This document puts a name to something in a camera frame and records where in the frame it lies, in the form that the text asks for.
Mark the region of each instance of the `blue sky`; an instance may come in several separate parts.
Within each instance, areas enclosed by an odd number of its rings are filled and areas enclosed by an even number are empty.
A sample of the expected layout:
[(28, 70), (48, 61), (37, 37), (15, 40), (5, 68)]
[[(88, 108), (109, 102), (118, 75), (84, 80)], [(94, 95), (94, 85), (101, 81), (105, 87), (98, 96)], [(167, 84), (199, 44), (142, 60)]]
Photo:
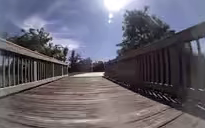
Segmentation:
[(116, 44), (122, 40), (125, 9), (145, 5), (176, 31), (205, 21), (205, 0), (130, 0), (113, 13), (110, 24), (103, 0), (0, 0), (0, 31), (16, 34), (21, 28), (44, 27), (54, 43), (83, 57), (108, 60), (116, 56)]

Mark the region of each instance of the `wooden fence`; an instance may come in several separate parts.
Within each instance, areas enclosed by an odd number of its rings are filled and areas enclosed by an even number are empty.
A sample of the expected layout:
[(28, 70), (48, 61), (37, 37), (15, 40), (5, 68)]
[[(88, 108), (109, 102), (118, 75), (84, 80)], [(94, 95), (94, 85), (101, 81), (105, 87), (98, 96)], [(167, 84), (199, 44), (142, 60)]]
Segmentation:
[(0, 38), (0, 97), (66, 75), (67, 63)]
[(105, 76), (133, 89), (205, 102), (205, 22), (108, 62)]

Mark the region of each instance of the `wooden bridge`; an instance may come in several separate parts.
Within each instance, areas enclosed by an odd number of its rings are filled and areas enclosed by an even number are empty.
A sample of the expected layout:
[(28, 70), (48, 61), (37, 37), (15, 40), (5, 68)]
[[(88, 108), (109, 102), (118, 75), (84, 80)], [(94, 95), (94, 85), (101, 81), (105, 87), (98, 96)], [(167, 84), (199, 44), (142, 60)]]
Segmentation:
[(126, 53), (105, 75), (0, 38), (0, 128), (205, 127), (205, 22)]
[(0, 128), (205, 126), (205, 120), (93, 75), (65, 77), (0, 99)]

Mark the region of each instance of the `tree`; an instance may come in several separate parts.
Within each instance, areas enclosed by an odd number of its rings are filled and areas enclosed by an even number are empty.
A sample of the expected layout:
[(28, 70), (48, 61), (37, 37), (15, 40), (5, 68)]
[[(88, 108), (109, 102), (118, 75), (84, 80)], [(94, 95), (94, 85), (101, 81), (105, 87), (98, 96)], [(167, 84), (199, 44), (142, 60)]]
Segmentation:
[(44, 30), (44, 28), (30, 28), (28, 31), (22, 29), (21, 35), (9, 37), (7, 40), (30, 50), (44, 53), (44, 48), (47, 43), (52, 41), (52, 37)]
[(120, 47), (118, 55), (174, 34), (168, 24), (155, 15), (148, 14), (148, 7), (144, 10), (126, 11), (122, 30), (123, 40), (117, 44)]
[(71, 52), (71, 56), (69, 58), (69, 61), (70, 61), (70, 72), (77, 72), (78, 71), (78, 62), (81, 60), (81, 57), (80, 55), (76, 52), (75, 50), (72, 50)]
[(103, 61), (94, 62), (93, 71), (94, 72), (104, 72), (104, 62)]
[(91, 58), (86, 58), (86, 59), (81, 59), (78, 62), (78, 71), (80, 72), (91, 72), (93, 67), (92, 67), (92, 60)]
[(51, 42), (52, 37), (50, 33), (46, 32), (44, 28), (30, 28), (28, 31), (21, 30), (20, 35), (9, 37), (7, 40), (61, 61), (66, 61), (69, 50), (68, 47), (54, 45)]

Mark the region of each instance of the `wooden boardwalk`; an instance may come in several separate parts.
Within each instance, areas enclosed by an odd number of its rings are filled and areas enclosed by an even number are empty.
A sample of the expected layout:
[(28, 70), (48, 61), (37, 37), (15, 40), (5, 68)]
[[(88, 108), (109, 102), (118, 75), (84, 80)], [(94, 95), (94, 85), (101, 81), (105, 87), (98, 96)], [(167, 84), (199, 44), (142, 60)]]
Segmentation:
[(0, 99), (0, 128), (200, 128), (205, 121), (102, 77), (66, 77)]

